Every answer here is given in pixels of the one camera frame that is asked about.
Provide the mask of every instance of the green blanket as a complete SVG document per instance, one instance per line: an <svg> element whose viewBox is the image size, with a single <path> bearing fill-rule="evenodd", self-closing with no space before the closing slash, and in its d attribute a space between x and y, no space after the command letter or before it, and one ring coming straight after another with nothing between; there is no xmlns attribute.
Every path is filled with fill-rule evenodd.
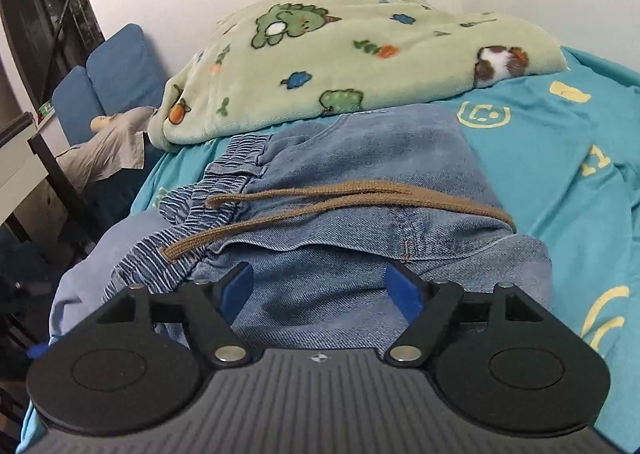
<svg viewBox="0 0 640 454"><path fill-rule="evenodd" d="M265 0L218 22L168 81L149 137L173 151L565 69L552 37L504 14L455 16L425 0Z"/></svg>

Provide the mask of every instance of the jeans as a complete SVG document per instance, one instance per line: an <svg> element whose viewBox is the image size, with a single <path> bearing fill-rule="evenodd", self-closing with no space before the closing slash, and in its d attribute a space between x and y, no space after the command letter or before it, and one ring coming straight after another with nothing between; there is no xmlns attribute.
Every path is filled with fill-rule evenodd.
<svg viewBox="0 0 640 454"><path fill-rule="evenodd" d="M254 293L233 329L250 345L385 350L405 319L386 294L389 259L425 280L489 292L511 281L548 304L550 261L534 238L488 216L434 208L357 206L295 217L223 237L167 261L159 249L211 227L267 217L318 200L276 197L207 208L214 193L255 193L353 179L386 179L496 208L460 125L436 105L342 115L273 135L235 137L201 182L167 195L171 226L139 243L113 271L105 300L133 283L152 293L196 279L219 280L239 261L254 268ZM179 325L166 331L185 343Z"/></svg>

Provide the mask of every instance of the beige garment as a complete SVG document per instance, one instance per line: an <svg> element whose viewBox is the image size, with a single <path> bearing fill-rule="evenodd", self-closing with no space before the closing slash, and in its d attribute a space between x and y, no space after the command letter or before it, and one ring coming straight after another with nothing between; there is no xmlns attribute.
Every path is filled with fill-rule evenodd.
<svg viewBox="0 0 640 454"><path fill-rule="evenodd" d="M143 133L155 109L133 108L84 144L74 145L56 160L78 192L90 181L108 178L121 169L145 166Z"/></svg>

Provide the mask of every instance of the metal pin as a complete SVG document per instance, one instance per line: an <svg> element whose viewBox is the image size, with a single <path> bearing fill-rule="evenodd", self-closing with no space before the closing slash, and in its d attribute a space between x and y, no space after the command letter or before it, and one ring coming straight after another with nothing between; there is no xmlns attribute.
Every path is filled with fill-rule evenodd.
<svg viewBox="0 0 640 454"><path fill-rule="evenodd" d="M222 362L238 362L246 357L246 350L240 346L222 346L216 350L214 355Z"/></svg>
<svg viewBox="0 0 640 454"><path fill-rule="evenodd" d="M422 352L415 346L396 346L389 355L398 362L413 362L422 356Z"/></svg>

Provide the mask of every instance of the brown drawstring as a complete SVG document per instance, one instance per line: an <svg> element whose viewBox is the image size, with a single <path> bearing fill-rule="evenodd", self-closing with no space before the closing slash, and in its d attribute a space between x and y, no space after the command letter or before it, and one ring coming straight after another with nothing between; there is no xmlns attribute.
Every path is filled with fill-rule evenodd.
<svg viewBox="0 0 640 454"><path fill-rule="evenodd" d="M285 219L326 212L332 209L364 206L401 206L442 209L463 214L475 214L499 219L509 225L513 231L516 227L511 217L503 210L476 203L467 198L451 196L437 190L395 183L386 180L346 181L306 189L274 189L252 194L215 194L205 202L209 208L217 208L228 202L248 202L279 196L323 196L332 199L321 201L299 209L289 210L273 216L255 218L232 223L200 232L184 238L159 252L168 261L178 259L182 254L202 245L208 245L220 238L271 225Z"/></svg>

